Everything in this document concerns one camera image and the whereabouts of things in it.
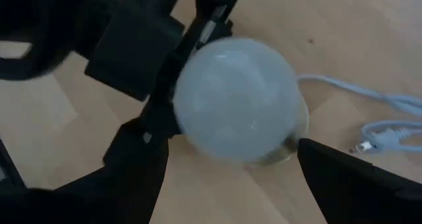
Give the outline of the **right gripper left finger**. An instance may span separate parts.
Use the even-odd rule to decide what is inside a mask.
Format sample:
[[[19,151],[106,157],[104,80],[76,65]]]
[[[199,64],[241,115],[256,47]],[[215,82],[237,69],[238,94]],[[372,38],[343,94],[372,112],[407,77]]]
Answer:
[[[0,224],[149,224],[166,173],[168,138],[165,125],[123,124],[101,169],[55,190],[0,193]]]

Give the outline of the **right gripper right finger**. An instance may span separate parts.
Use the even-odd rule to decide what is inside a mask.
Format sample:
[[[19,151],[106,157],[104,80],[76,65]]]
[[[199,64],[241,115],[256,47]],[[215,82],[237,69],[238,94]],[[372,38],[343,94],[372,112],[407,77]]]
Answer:
[[[308,138],[298,160],[327,224],[422,224],[422,184]]]

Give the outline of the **white lightbulb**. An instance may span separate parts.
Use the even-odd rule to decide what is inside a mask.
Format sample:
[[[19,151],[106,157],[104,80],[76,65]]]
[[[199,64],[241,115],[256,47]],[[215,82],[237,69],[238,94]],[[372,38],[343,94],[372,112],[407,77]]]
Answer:
[[[294,129],[301,92],[292,66],[251,38],[225,38],[196,51],[173,96],[182,133],[217,159],[253,162]]]

